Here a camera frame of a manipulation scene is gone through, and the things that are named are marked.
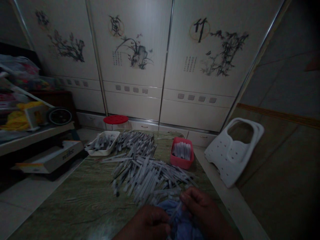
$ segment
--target pink plastic container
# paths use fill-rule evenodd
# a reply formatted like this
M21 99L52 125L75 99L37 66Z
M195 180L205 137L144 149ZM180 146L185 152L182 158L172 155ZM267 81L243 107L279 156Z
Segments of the pink plastic container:
M174 144L179 143L179 142L189 143L191 145L191 159L190 159L190 161L182 159L182 158L178 158L178 157L175 157L172 155ZM188 170L190 168L191 164L193 163L193 160L194 160L194 154L193 154L192 142L188 139L175 137L173 139L173 143L172 143L172 147L171 147L170 163L174 166L181 167L182 169Z

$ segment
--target yellow bag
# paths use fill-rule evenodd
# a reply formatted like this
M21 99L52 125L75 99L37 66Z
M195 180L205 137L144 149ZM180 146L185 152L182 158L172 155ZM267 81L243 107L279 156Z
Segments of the yellow bag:
M17 107L20 111L14 111L8 115L8 120L5 125L0 126L0 129L9 131L24 131L30 128L27 116L24 112L25 109L31 107L37 107L44 105L42 102L28 102L28 103L18 103ZM35 112L37 123L42 123L41 115L39 112Z

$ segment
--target table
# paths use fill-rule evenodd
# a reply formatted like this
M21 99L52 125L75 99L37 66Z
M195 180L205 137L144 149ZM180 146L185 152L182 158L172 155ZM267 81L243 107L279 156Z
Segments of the table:
M183 137L180 133L141 132L154 134L158 145L154 157L165 162L170 162L173 138ZM99 158L88 156L9 239L89 239L97 231L114 236L138 208L133 203L133 195L128 197L123 188L119 197L113 195L111 172L117 163L95 161ZM195 182L199 188L216 201L227 221L237 230L196 157L190 171L197 176Z

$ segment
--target person's hand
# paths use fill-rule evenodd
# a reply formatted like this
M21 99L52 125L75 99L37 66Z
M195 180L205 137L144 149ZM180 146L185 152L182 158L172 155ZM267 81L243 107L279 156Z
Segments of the person's hand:
M188 209L196 217L203 234L209 239L238 239L225 220L217 204L210 196L195 187L189 187L180 196L184 203L182 210Z
M143 206L113 239L166 239L169 218L162 208Z

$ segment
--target floor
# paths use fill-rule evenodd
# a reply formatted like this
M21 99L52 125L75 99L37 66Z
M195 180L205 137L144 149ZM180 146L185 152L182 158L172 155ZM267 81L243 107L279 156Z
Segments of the floor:
M77 131L84 143L94 140L100 132L85 128ZM81 162L82 159L75 161L71 169L54 182L31 175L0 193L0 240L7 239Z
M84 128L77 131L84 144L92 141L99 132ZM238 188L227 189L225 187L214 166L205 159L204 150L205 148L194 147L197 159L229 210L243 238L269 239ZM0 193L0 240L7 239L82 161L78 159L68 172L54 182L44 177L30 176Z

